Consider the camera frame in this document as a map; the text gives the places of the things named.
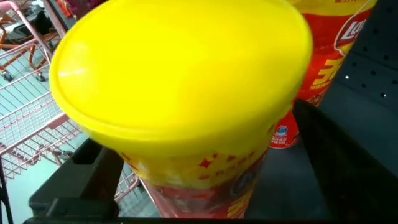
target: pegboard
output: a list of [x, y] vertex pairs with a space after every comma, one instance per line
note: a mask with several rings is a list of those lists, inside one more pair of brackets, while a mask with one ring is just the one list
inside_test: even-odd
[[398, 113], [398, 0], [379, 0], [336, 82]]
[[375, 60], [349, 54], [336, 76], [336, 82], [398, 113], [397, 70]]
[[398, 70], [398, 1], [378, 0], [351, 53]]

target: plastic lid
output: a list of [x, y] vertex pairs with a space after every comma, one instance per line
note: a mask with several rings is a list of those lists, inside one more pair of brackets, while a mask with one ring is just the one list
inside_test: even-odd
[[283, 116], [311, 50], [285, 0], [112, 0], [63, 38], [50, 87], [90, 130], [184, 138]]

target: lay's logo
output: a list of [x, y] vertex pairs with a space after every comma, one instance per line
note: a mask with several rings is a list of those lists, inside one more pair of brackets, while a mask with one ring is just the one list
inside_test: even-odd
[[349, 25], [348, 29], [344, 32], [344, 34], [340, 37], [340, 40], [350, 40], [350, 39], [355, 38], [361, 31], [365, 22], [366, 22], [366, 19], [364, 19], [362, 21], [353, 21]]

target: metal wire basket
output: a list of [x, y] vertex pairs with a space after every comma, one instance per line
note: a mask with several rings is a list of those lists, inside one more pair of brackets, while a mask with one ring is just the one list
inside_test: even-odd
[[[17, 4], [0, 2], [1, 12], [8, 9], [32, 34], [23, 44], [2, 42], [5, 32], [0, 38], [0, 156], [9, 181], [42, 159], [62, 165], [80, 146], [74, 139], [83, 134], [58, 107], [49, 88], [50, 58], [60, 37], [56, 32], [38, 34]], [[137, 184], [138, 178], [126, 165], [116, 200], [122, 200]]]

